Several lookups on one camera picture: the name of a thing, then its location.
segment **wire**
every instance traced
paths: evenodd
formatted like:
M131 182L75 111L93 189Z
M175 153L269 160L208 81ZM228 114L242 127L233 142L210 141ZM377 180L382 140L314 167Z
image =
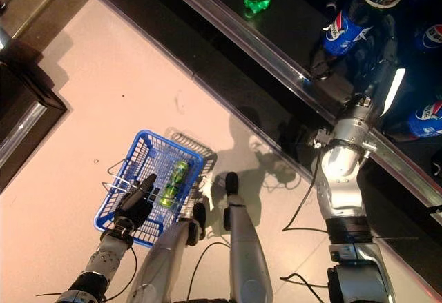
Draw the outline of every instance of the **wire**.
M313 231L313 232L320 232L320 233L328 233L324 229L319 228L310 228L310 227L295 227L295 228L288 228L286 231Z
M318 169L319 169L319 163L320 163L320 151L318 152L318 159L316 160L315 171L314 171L314 173L313 173L313 177L312 177L312 179L311 179L310 187L309 187L309 189L307 190L307 192L305 193L305 196L304 196L304 198L302 199L301 203L299 204L298 208L296 209L295 214L294 214L293 217L290 219L290 222L288 223L287 226L285 226L285 227L282 229L283 232L288 231L288 230L290 229L289 227L291 226L291 224L293 224L293 222L295 221L296 217L297 217L298 214L299 214L299 211L301 211L302 207L304 206L305 201L306 201L307 198L309 197L309 195L310 195L310 193L311 193L311 190L313 189L313 187L314 187L314 185L315 185L316 176L317 176L317 174L318 174Z
M313 290L313 288L312 288L313 286L311 284L309 284L300 274L292 273L288 277L280 277L280 279L282 281L298 284L297 282L290 280L292 277L299 277L302 280L302 282L304 282L305 286L307 286L307 288L311 291L311 293L313 293L313 295L315 295L315 297L318 299L318 302L324 303L324 301L321 300L321 298L318 296L318 294L315 292L315 290Z
M200 262L201 262L202 257L204 256L204 254L206 253L206 251L208 251L208 249L209 249L211 246L215 246L216 244L221 244L222 246L226 246L227 248L230 249L230 246L229 246L228 244L223 243L223 242L214 242L214 243L209 244L209 245L205 248L205 250L202 252L200 258L198 259L198 261L197 261L197 263L196 263L195 269L193 270L193 274L192 274L192 278L191 278L191 283L189 284L189 291L187 292L187 298L186 298L186 301L189 301L189 298L190 298L190 296L191 296L193 279L195 278L195 274L196 274L196 271L198 270L198 266L200 265Z
M138 260L137 260L137 255L135 254L135 251L133 250L133 248L131 247L131 251L132 251L132 254L133 254L133 258L134 258L134 260L135 260L135 270L133 271L133 274L132 274L132 277L131 277L131 279L129 280L129 282L127 283L127 285L117 294L117 295L114 295L114 296L112 296L111 298L106 298L104 301L103 301L103 303L104 302L109 302L110 300L113 300L114 298L116 298L116 297L118 297L118 296L120 296L126 289L127 289L127 287L129 287L130 285L131 285L131 283L132 283L132 281L133 281L133 278L135 277L135 275L137 274L137 268L138 268Z
M39 297L39 296L51 296L51 295L61 295L62 293L47 293L47 294L38 294L38 295L36 295L36 297Z

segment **green can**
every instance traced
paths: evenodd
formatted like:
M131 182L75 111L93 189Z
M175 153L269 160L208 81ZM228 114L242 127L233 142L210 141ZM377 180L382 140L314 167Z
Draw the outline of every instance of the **green can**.
M174 198L180 190L180 185L186 177L189 164L184 161L178 161L174 164L169 182L164 187L160 204L165 208L170 208L173 205Z
M178 194L178 188L173 184L167 184L164 187L160 204L165 208L170 208L173 204L173 198Z
M189 169L189 164L183 162L182 160L175 163L173 167L173 171L171 174L171 178L169 179L169 183L171 184L181 184L186 177L187 170Z

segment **white floor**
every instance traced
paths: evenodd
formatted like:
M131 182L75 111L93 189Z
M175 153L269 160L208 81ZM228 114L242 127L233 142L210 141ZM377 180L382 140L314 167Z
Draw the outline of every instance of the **white floor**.
M304 286L279 280L297 271L313 284L327 282L332 263L326 235L281 232L309 182L294 174L287 187L279 184L268 173L268 162L256 157L258 151L268 153L267 147L148 41L90 0L45 50L41 67L69 112L0 195L0 302L54 302L56 297L34 295L71 285L99 242L93 218L106 194L101 182L111 180L106 170L124 158L141 129L167 137L172 130L182 131L212 148L218 154L212 179L239 172L240 193L249 199L254 221L259 220L274 302L316 302ZM204 192L211 194L210 185ZM298 218L294 226L324 228L314 193ZM222 241L216 237L218 225L208 229L209 239L185 250L173 300L185 298L204 248ZM135 251L141 263L148 249L137 245ZM384 256L398 302L436 302L396 257L387 251ZM133 267L128 253L108 296L127 283ZM329 301L326 289L317 291ZM114 302L125 302L126 296ZM202 260L191 298L228 296L229 252L214 246Z

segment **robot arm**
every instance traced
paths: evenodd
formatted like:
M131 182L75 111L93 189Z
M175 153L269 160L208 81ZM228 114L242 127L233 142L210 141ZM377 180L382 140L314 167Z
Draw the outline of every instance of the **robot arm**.
M339 263L328 270L332 303L395 302L356 181L361 163L376 150L365 141L369 126L360 116L369 107L368 98L359 99L332 134L322 131L315 139L315 146L325 149L316 160L320 162L316 179L318 201L331 241L331 259Z
M131 189L115 211L114 226L101 237L97 251L86 268L56 303L101 303L118 269L119 262L132 246L131 234L143 224L152 210L145 195L153 190L156 175L145 179L139 188Z
M367 214L356 181L359 168L376 151L367 134L385 114L401 85L405 70L396 67L394 20L382 21L385 39L374 56L366 81L356 90L331 133L319 130L314 148L322 148L316 177L318 202L331 241L328 270L332 303L394 303L392 283L377 244L373 243Z

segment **plastic basket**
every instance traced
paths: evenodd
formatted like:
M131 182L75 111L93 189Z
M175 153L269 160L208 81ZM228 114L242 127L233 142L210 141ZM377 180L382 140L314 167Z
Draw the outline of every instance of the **plastic basket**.
M144 246L152 246L161 233L176 221L181 207L189 191L200 174L203 159L197 153L169 141L149 130L137 134L123 164L115 176L112 188L94 219L95 227L105 231L113 221L113 215L126 191L135 181L142 182L151 173L157 175L155 187L160 189L160 195L171 176L173 166L178 161L189 164L189 170L175 196L173 205L166 208L159 204L157 197L148 219L134 233L134 242Z

